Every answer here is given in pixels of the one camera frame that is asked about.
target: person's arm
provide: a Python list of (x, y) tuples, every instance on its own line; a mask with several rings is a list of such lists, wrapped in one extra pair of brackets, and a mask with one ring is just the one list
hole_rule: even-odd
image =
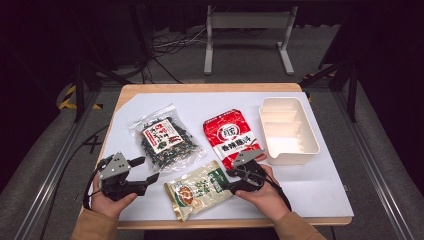
[[(272, 181), (278, 184), (272, 168), (261, 165)], [(238, 190), (236, 196), (251, 202), (259, 211), (274, 222), (275, 231), (280, 239), (325, 239), (313, 226), (297, 213), (291, 212), (283, 199), (268, 182), (257, 192)]]
[[(93, 192), (99, 190), (99, 179), (93, 180)], [(119, 201), (113, 201), (99, 191), (91, 196), (91, 210), (83, 208), (72, 233), (72, 240), (115, 239), (119, 215), (137, 197), (131, 193)]]

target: white plastic container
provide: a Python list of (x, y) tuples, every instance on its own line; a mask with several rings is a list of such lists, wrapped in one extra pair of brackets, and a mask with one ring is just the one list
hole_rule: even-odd
[(269, 163), (301, 165), (319, 152), (315, 134), (299, 99), (266, 98), (259, 114)]

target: snack bag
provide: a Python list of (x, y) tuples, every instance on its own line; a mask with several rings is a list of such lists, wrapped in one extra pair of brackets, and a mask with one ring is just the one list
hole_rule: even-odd
[[(232, 109), (203, 123), (203, 131), (226, 169), (233, 169), (233, 161), (241, 151), (261, 149), (243, 114)], [(266, 158), (261, 154), (255, 160)]]
[(181, 222), (192, 214), (211, 208), (231, 196), (225, 190), (228, 180), (217, 161), (165, 183), (177, 219)]
[(153, 173), (180, 171), (205, 155), (173, 104), (145, 116), (130, 129), (139, 140)]

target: red label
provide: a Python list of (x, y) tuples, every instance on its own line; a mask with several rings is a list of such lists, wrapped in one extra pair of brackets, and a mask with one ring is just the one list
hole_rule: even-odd
[(233, 168), (239, 152), (261, 149), (243, 114), (236, 109), (205, 121), (203, 131), (227, 169)]

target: white tabletop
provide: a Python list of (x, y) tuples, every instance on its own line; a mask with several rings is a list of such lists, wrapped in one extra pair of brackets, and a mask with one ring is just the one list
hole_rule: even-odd
[[(205, 120), (230, 109), (238, 109), (243, 113), (260, 145), (265, 148), (259, 118), (259, 107), (267, 97), (298, 98), (302, 102), (320, 147), (320, 152), (305, 165), (271, 165), (275, 177), (291, 202), (293, 211), (305, 218), (353, 217), (353, 211), (344, 187), (305, 93), (202, 92), (138, 94), (115, 112), (102, 157), (107, 157), (117, 152), (122, 152), (128, 160), (140, 157), (141, 146), (137, 144), (137, 141), (131, 135), (129, 126), (143, 116), (162, 109), (171, 103), (176, 106), (179, 118), (188, 131), (193, 134), (206, 150), (206, 155), (186, 170), (167, 176), (160, 176), (156, 183), (147, 188), (145, 196), (138, 197), (122, 212), (120, 221), (176, 220), (171, 201), (164, 189), (164, 183), (212, 160), (219, 160), (203, 132), (203, 122)], [(151, 172), (145, 163), (133, 168), (127, 180), (142, 181), (150, 175)], [(211, 209), (190, 216), (188, 221), (264, 218), (252, 204), (233, 196)]]

